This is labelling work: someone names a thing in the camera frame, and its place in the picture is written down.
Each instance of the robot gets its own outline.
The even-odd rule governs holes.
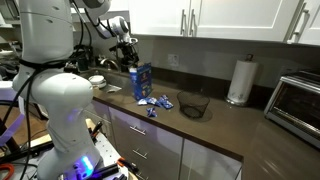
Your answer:
[[[139,58],[132,50],[137,39],[129,36],[126,21],[122,17],[104,21],[99,18],[109,10],[110,0],[83,0],[81,3],[100,37],[117,37],[116,48],[122,50],[124,64],[137,62]],[[73,52],[70,2],[20,0],[19,8],[23,53],[12,87],[18,91],[37,73],[30,94],[25,88],[20,96],[26,98],[29,95],[31,102],[47,109],[50,117],[47,130],[54,144],[39,162],[37,178],[57,179],[64,175],[67,179],[87,179],[101,160],[82,114],[93,98],[92,86],[82,77],[50,66],[51,62],[66,61]],[[44,66],[50,68],[39,70]]]

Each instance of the tiled floor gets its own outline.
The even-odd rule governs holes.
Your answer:
[[[6,112],[7,112],[8,107],[7,106],[0,106],[0,117],[1,119],[3,119],[3,117],[5,116]],[[10,126],[11,123],[15,120],[16,117],[18,117],[18,115],[20,114],[19,109],[18,108],[13,108],[11,111],[11,114],[9,116],[9,119],[6,123],[6,126]],[[38,118],[36,118],[35,116],[33,116],[30,113],[30,124],[31,124],[31,135],[42,131],[44,129],[46,129],[46,121],[41,121]],[[46,135],[47,132],[42,132],[39,133],[38,135],[34,136],[32,139],[36,139],[38,137],[41,137],[43,135]],[[18,144],[22,144],[24,142],[27,141],[27,124],[26,124],[26,119],[24,119],[24,121],[22,122],[20,128],[18,129],[18,131],[15,133],[15,135],[13,136],[13,138],[16,140],[16,142]]]

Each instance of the paper towel roll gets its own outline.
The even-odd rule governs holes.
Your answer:
[[[228,92],[229,100],[238,104],[247,102],[257,68],[258,63],[256,62],[237,61]]]

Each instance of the drawer handle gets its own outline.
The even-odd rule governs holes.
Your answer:
[[[142,135],[146,135],[146,130],[141,131],[141,130],[137,129],[137,126],[135,126],[135,127],[130,126],[130,129],[132,129]]]
[[[145,153],[144,155],[143,154],[141,154],[140,152],[139,152],[139,148],[137,149],[137,150],[132,150],[134,153],[136,153],[137,155],[139,155],[140,157],[143,157],[144,159],[148,159],[147,158],[147,154],[148,153]]]
[[[143,178],[141,172],[139,174],[136,174],[136,176],[141,180],[148,180],[149,179],[149,177]]]

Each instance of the toaster oven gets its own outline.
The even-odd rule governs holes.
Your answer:
[[[282,76],[264,113],[267,119],[320,148],[320,71]]]

